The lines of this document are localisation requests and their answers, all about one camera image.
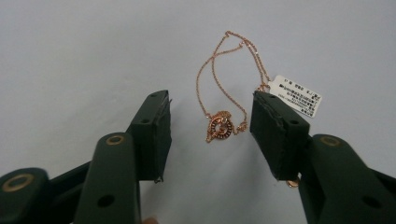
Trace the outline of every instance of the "rose gold necklace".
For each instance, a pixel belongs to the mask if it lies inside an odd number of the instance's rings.
[[[228,49],[228,50],[219,52],[219,48],[221,47],[221,45],[223,44],[225,39],[227,39],[230,36],[237,37],[241,40],[241,42],[239,43],[239,46],[234,49]],[[267,80],[267,82],[271,81],[271,79],[268,77],[267,72],[265,71],[264,65],[263,65],[262,60],[259,56],[259,52],[257,51],[254,44],[250,40],[244,38],[243,36],[241,36],[239,34],[233,33],[231,31],[227,31],[225,33],[225,36],[220,40],[220,42],[216,46],[216,49],[213,52],[212,56],[208,60],[206,60],[206,62],[202,65],[201,69],[199,70],[199,72],[197,74],[197,79],[196,79],[196,93],[197,93],[197,97],[198,97],[198,102],[199,102],[202,110],[204,111],[205,116],[208,119],[210,119],[209,125],[207,127],[207,136],[206,136],[207,143],[210,143],[215,138],[226,139],[231,135],[231,133],[237,135],[241,132],[244,132],[248,128],[247,111],[245,110],[244,107],[242,107],[240,104],[238,104],[235,101],[235,99],[226,90],[224,90],[224,88],[219,83],[219,79],[215,72],[215,59],[217,57],[219,57],[220,55],[223,55],[223,54],[235,52],[235,51],[241,49],[242,47],[244,47],[244,45],[247,46],[248,50],[250,51],[251,55],[253,56],[256,66],[260,72],[260,77],[261,77],[262,83],[259,86],[259,88],[257,88],[257,90],[265,91],[266,88],[269,89],[269,86],[265,82],[264,77]],[[238,127],[236,127],[236,129],[230,120],[230,118],[231,118],[230,112],[221,110],[218,113],[216,113],[215,115],[211,115],[209,112],[207,112],[207,110],[204,107],[204,104],[202,103],[201,94],[199,92],[199,78],[200,78],[204,68],[206,67],[206,65],[210,62],[212,62],[212,75],[216,81],[216,84],[221,89],[221,91],[224,93],[224,95],[227,96],[227,98],[231,102],[233,102],[233,104],[236,105],[244,113],[244,120],[238,125]]]

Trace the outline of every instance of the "white tag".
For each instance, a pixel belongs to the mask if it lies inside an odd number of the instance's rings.
[[[282,76],[269,82],[270,93],[279,97],[285,104],[313,118],[317,113],[322,96]]]

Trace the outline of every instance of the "white label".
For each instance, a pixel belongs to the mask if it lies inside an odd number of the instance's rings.
[[[316,92],[282,76],[277,76],[268,85],[271,87],[270,93],[279,97],[291,108],[310,118],[313,118],[317,113],[322,96]]]

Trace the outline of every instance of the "thin gold chain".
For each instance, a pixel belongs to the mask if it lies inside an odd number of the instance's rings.
[[[225,41],[226,38],[230,37],[230,35],[237,37],[239,39],[241,39],[242,41],[239,43],[239,46],[234,48],[234,49],[228,49],[228,50],[224,50],[221,52],[219,51],[219,48],[221,47],[221,45],[223,44],[223,42]],[[235,99],[226,91],[224,90],[224,88],[222,87],[222,85],[219,82],[219,79],[216,75],[216,71],[215,71],[215,59],[216,57],[219,57],[220,55],[223,54],[228,54],[228,53],[232,53],[235,52],[239,49],[241,49],[243,47],[243,45],[246,45],[247,48],[249,49],[251,55],[253,56],[253,59],[256,63],[257,68],[259,69],[259,73],[260,73],[260,77],[261,77],[261,85],[259,86],[259,88],[257,88],[258,91],[265,91],[265,88],[269,89],[268,84],[265,82],[264,78],[267,80],[267,82],[269,82],[271,79],[268,77],[267,72],[265,71],[264,65],[262,63],[262,59],[260,58],[259,52],[256,49],[256,46],[247,38],[241,36],[240,34],[236,34],[233,33],[231,31],[227,31],[225,33],[225,36],[220,40],[220,42],[218,43],[218,45],[216,46],[215,51],[213,52],[212,56],[206,60],[206,62],[204,62],[204,64],[201,66],[197,77],[196,77],[196,94],[198,97],[198,102],[202,108],[202,110],[204,111],[204,114],[207,118],[211,119],[212,116],[210,113],[207,112],[207,110],[204,107],[204,104],[202,103],[201,100],[201,93],[199,92],[199,78],[202,74],[202,72],[204,71],[205,67],[207,66],[208,63],[212,62],[212,74],[213,74],[213,78],[216,81],[216,84],[218,85],[218,87],[221,89],[221,91],[224,93],[225,96],[227,96],[227,98],[233,102],[234,105],[236,105],[243,113],[244,113],[244,120],[240,123],[240,125],[236,128],[236,130],[233,130],[234,134],[238,134],[239,132],[243,132],[247,126],[248,126],[248,114],[247,111],[245,110],[244,107],[242,107],[240,104],[238,104]]]

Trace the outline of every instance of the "jewelry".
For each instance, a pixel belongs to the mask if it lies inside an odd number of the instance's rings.
[[[223,42],[225,41],[225,39],[227,39],[230,36],[234,36],[237,37],[241,40],[241,42],[239,43],[239,46],[234,48],[234,49],[228,49],[228,50],[224,50],[219,52],[219,48],[221,47],[221,45],[223,44]],[[253,59],[256,63],[257,68],[259,69],[259,73],[260,73],[260,77],[262,80],[261,85],[259,86],[259,88],[257,88],[258,91],[265,91],[265,89],[269,89],[270,87],[268,86],[268,84],[264,81],[264,77],[266,79],[267,82],[271,81],[271,79],[268,77],[267,72],[265,71],[264,65],[262,63],[262,60],[259,56],[259,52],[257,51],[256,47],[254,46],[254,44],[244,38],[243,36],[233,33],[231,31],[227,31],[225,33],[225,36],[220,40],[220,42],[218,43],[218,45],[216,46],[215,51],[213,52],[212,56],[206,60],[206,62],[202,65],[201,69],[199,70],[197,77],[196,77],[196,93],[197,93],[197,97],[198,97],[198,102],[202,108],[202,110],[204,111],[205,116],[210,119],[209,121],[209,125],[207,127],[207,136],[206,136],[206,142],[210,143],[213,139],[217,138],[217,139],[227,139],[231,133],[237,135],[241,132],[244,132],[247,128],[248,128],[248,115],[247,112],[245,110],[244,107],[242,107],[240,104],[238,104],[235,99],[226,91],[224,90],[224,88],[221,86],[221,84],[219,83],[219,79],[216,75],[215,72],[215,59],[217,57],[219,57],[220,55],[223,54],[228,54],[228,53],[232,53],[235,52],[237,50],[240,50],[242,47],[247,46],[248,50],[250,51],[251,55],[253,56]],[[221,91],[224,93],[225,96],[227,96],[227,98],[233,102],[234,105],[236,105],[243,113],[244,113],[244,120],[238,125],[238,127],[233,126],[233,123],[231,122],[230,118],[231,118],[231,113],[228,111],[219,111],[218,113],[216,113],[215,115],[211,115],[210,113],[208,113],[204,107],[204,104],[202,103],[201,100],[201,94],[199,92],[199,78],[204,70],[204,68],[207,66],[208,63],[212,62],[212,75],[213,78],[216,81],[216,84],[218,85],[219,89],[221,89]]]

